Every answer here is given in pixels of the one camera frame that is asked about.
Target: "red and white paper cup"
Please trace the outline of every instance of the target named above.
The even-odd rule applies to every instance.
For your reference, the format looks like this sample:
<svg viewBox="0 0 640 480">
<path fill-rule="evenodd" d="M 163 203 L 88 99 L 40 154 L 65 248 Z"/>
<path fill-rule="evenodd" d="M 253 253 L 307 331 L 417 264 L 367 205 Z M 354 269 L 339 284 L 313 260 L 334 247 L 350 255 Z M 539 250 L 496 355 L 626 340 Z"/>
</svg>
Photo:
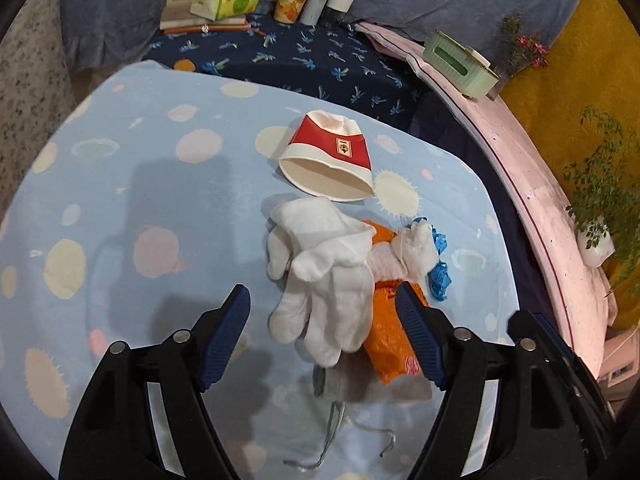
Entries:
<svg viewBox="0 0 640 480">
<path fill-rule="evenodd" d="M 373 196 L 371 162 L 358 123 L 313 110 L 279 159 L 280 170 L 302 191 L 335 202 Z"/>
</svg>

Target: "light blue bedsheet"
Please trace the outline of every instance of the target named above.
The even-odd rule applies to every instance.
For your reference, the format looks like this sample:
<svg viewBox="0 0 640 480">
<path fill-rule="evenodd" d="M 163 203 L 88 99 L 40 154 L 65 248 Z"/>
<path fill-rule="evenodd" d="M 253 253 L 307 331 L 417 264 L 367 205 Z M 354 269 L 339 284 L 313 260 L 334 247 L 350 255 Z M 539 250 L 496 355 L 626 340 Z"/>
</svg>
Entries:
<svg viewBox="0 0 640 480">
<path fill-rule="evenodd" d="M 315 98 L 132 65 L 51 139 L 0 235 L 0 402 L 54 476 L 108 342 L 157 344 L 236 283 L 251 291 L 252 314 L 225 376 L 205 394 L 216 430 L 243 479 L 300 478 L 282 459 L 316 460 L 328 403 L 312 396 L 312 363 L 268 333 L 282 292 L 266 275 L 265 242 L 275 204 L 303 196 L 268 155 L 317 108 L 356 120 L 367 140 L 378 196 L 340 208 L 391 227 L 427 216 L 447 235 L 453 280 L 448 299 L 431 304 L 453 325 L 507 339 L 517 309 L 508 255 L 481 181 L 459 159 Z M 487 391 L 467 470 L 481 465 L 495 385 Z M 354 420 L 392 428 L 396 448 L 380 459 L 385 437 L 347 426 L 310 478 L 406 478 L 441 400 L 434 387 L 428 402 L 351 406 Z M 175 468 L 155 389 L 152 403 Z"/>
</svg>

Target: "white cloth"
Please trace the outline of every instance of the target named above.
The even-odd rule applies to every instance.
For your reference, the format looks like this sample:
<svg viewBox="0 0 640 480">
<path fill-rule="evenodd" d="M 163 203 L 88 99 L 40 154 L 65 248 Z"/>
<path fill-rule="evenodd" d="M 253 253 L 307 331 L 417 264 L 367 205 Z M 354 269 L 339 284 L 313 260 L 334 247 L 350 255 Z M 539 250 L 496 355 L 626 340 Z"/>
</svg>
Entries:
<svg viewBox="0 0 640 480">
<path fill-rule="evenodd" d="M 373 275 L 366 264 L 375 229 L 343 213 L 326 197 L 300 198 L 271 213 L 268 274 L 277 280 L 290 262 L 282 300 L 271 314 L 273 338 L 296 340 L 323 367 L 355 352 L 369 335 Z"/>
<path fill-rule="evenodd" d="M 391 242 L 375 244 L 367 263 L 377 282 L 403 280 L 418 283 L 428 294 L 425 276 L 440 261 L 432 227 L 421 219 L 400 229 Z"/>
</svg>

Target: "potted plant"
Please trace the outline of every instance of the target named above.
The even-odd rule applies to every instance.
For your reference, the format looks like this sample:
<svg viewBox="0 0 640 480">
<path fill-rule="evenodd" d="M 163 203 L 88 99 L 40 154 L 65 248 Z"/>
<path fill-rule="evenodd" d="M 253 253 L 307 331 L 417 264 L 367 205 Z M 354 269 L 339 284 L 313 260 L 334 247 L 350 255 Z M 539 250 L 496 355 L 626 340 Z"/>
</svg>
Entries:
<svg viewBox="0 0 640 480">
<path fill-rule="evenodd" d="M 520 70 L 529 65 L 535 67 L 549 65 L 546 59 L 549 50 L 541 43 L 538 33 L 530 35 L 522 33 L 522 15 L 519 12 L 508 14 L 502 19 L 501 33 L 506 53 L 502 63 L 497 63 L 493 67 L 494 72 L 500 76 L 500 80 L 487 94 L 492 101 Z"/>
<path fill-rule="evenodd" d="M 640 154 L 640 141 L 634 129 L 625 130 L 615 118 L 593 107 L 583 110 L 580 124 L 595 128 L 603 139 L 581 164 L 564 168 L 564 179 L 575 186 L 566 210 L 575 220 L 587 265 L 599 266 L 615 246 L 622 265 L 622 273 L 612 283 L 616 286 L 640 264 L 640 187 L 626 170 L 628 156 Z M 606 250 L 598 249 L 602 244 Z M 640 283 L 634 291 L 640 291 Z"/>
</svg>

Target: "green tissue box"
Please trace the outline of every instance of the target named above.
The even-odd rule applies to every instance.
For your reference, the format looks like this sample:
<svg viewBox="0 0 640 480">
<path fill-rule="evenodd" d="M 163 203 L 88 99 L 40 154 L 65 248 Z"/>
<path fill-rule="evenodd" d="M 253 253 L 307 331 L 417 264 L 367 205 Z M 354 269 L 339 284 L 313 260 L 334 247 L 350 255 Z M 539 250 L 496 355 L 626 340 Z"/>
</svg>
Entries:
<svg viewBox="0 0 640 480">
<path fill-rule="evenodd" d="M 422 58 L 465 97 L 478 98 L 486 95 L 500 79 L 489 70 L 489 62 L 480 54 L 460 45 L 439 30 L 424 45 Z"/>
</svg>

